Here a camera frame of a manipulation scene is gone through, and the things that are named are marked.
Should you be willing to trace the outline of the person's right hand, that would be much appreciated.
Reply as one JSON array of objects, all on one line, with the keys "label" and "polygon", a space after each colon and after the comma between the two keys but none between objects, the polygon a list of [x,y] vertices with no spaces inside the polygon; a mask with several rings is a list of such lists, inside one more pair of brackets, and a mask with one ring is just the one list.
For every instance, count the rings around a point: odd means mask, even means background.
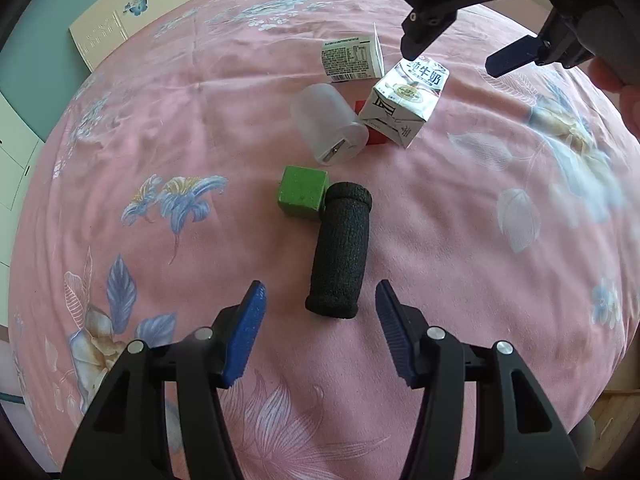
[{"label": "person's right hand", "polygon": [[623,84],[600,58],[593,58],[588,66],[592,83],[602,91],[611,92],[620,98],[620,114],[627,129],[640,136],[640,91],[637,87]]}]

